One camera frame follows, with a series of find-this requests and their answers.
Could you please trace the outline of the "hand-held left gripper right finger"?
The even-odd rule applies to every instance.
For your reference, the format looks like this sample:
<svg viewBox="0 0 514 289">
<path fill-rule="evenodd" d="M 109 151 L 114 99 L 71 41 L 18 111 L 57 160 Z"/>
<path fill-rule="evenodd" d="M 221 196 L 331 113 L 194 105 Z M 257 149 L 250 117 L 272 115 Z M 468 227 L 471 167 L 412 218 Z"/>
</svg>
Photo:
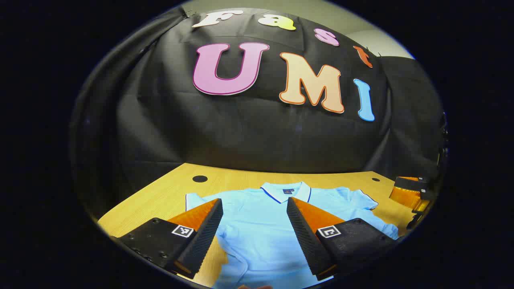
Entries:
<svg viewBox="0 0 514 289">
<path fill-rule="evenodd" d="M 362 270 L 398 245 L 362 218 L 345 221 L 295 197 L 288 199 L 286 212 L 310 271 L 319 281 Z"/>
</svg>

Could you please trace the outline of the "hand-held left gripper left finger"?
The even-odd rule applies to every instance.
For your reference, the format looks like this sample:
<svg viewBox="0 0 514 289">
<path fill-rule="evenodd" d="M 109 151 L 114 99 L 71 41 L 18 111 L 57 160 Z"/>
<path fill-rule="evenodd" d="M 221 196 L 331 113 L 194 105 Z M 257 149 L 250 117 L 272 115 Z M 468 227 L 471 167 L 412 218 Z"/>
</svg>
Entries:
<svg viewBox="0 0 514 289">
<path fill-rule="evenodd" d="M 193 279 L 222 216 L 222 200 L 213 199 L 169 220 L 151 218 L 114 240 L 165 271 Z"/>
</svg>

